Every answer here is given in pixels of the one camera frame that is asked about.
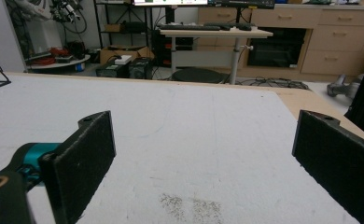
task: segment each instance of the floor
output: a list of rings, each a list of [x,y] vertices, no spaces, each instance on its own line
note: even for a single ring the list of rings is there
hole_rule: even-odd
[[[32,71],[35,73],[47,73],[47,74],[60,74],[68,76],[81,76],[81,77],[96,77],[96,68],[100,66],[98,63],[86,63],[84,71],[77,72],[74,66],[47,69],[46,71]],[[153,79],[157,80],[169,80],[171,77],[171,69],[166,67],[154,67],[153,68]],[[352,103],[352,99],[345,95],[337,95],[336,97],[330,97],[327,94],[328,83],[324,82],[299,82],[292,80],[282,79],[264,79],[257,77],[238,77],[236,78],[237,85],[255,85],[255,86],[272,86],[272,87],[288,87],[288,88],[299,88],[309,89],[314,91],[316,94],[321,96],[330,105],[333,105],[340,113],[345,114],[348,107]]]

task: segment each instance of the cabinet door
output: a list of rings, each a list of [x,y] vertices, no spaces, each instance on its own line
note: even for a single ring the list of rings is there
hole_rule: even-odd
[[[249,21],[249,10],[243,10],[240,22]],[[199,23],[206,21],[235,22],[237,10],[233,7],[199,7]]]
[[[254,9],[251,22],[261,27],[314,28],[318,24],[321,9],[275,8]]]
[[[199,24],[210,21],[218,22],[235,22],[237,10],[232,7],[200,7],[199,8]],[[250,11],[243,10],[240,22],[248,22],[250,20]],[[234,46],[233,38],[206,38],[201,37],[197,41],[199,46]]]
[[[323,10],[319,24],[364,26],[364,11]]]
[[[364,73],[364,58],[357,52],[308,50],[301,72],[357,76]]]
[[[364,46],[364,26],[319,25],[313,30],[308,49],[360,51]]]

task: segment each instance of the wall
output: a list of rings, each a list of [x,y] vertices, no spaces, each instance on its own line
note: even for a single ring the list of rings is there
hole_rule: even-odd
[[[25,63],[4,1],[0,1],[0,65],[7,72],[25,70]]]

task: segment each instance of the white table surface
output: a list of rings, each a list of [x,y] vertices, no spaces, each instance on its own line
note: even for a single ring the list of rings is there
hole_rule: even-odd
[[[297,121],[271,91],[128,79],[10,76],[0,169],[111,110],[117,157],[78,223],[357,223],[291,155]],[[44,188],[29,192],[53,223]]]

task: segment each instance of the black box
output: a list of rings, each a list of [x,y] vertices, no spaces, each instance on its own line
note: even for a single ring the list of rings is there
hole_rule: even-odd
[[[98,77],[124,77],[129,78],[129,64],[115,64],[115,62],[109,62],[98,67],[95,72]]]
[[[161,35],[160,30],[152,31],[152,52],[155,54],[154,64],[157,66],[171,67],[171,37]],[[193,50],[192,37],[177,37],[176,50]]]
[[[150,58],[137,58],[129,65],[130,78],[152,79],[152,60]]]

